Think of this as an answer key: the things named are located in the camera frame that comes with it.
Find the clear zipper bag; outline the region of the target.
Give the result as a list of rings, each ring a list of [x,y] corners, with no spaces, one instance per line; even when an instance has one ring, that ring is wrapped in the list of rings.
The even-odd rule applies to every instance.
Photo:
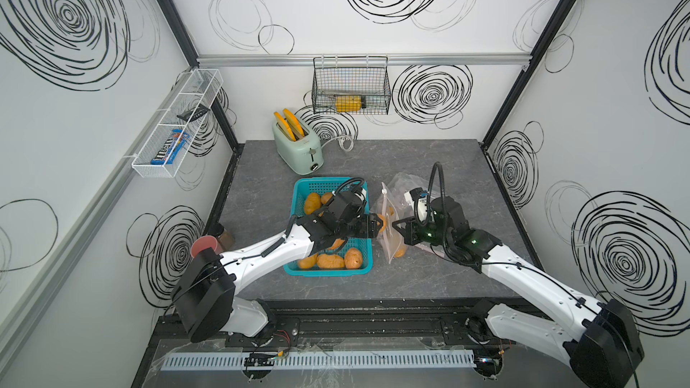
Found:
[[[382,183],[382,189],[374,203],[374,212],[383,219],[383,227],[377,234],[377,242],[382,246],[389,264],[406,253],[406,245],[400,233],[393,227],[393,222],[405,217],[406,206],[389,187]]]

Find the large potato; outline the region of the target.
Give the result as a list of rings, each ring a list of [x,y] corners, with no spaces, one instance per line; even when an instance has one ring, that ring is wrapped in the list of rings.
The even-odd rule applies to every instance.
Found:
[[[398,250],[395,252],[394,257],[395,258],[402,258],[406,252],[407,252],[408,246],[407,245],[402,245],[398,248]]]

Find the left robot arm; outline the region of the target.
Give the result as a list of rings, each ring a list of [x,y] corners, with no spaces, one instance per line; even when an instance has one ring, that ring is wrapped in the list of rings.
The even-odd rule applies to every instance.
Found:
[[[383,218],[367,212],[363,189],[337,190],[325,206],[291,217],[285,231],[257,244],[220,254],[199,251],[172,290],[171,306],[193,343],[219,332],[265,337],[275,326],[271,309],[238,293],[275,269],[327,251],[338,240],[375,238],[383,228]]]

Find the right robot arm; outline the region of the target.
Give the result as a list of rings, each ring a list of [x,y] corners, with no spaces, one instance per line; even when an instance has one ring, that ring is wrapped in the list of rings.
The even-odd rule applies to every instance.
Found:
[[[643,346],[631,311],[565,285],[519,257],[501,239],[472,228],[450,197],[413,199],[410,217],[388,222],[404,243],[442,249],[446,259],[500,282],[542,312],[537,317],[484,299],[465,319],[478,345],[515,341],[567,366],[589,387],[624,387],[637,379]]]

